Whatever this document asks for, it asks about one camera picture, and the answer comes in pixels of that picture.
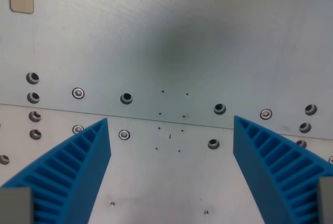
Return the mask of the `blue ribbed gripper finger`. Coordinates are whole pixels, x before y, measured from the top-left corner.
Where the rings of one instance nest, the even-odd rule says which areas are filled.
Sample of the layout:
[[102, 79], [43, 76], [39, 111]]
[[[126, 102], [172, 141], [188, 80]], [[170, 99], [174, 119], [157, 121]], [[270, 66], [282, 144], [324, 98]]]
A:
[[33, 223], [88, 223], [110, 157], [104, 118], [40, 156], [1, 187], [31, 189]]
[[330, 163], [239, 116], [233, 154], [265, 223], [319, 223], [317, 186], [332, 176]]

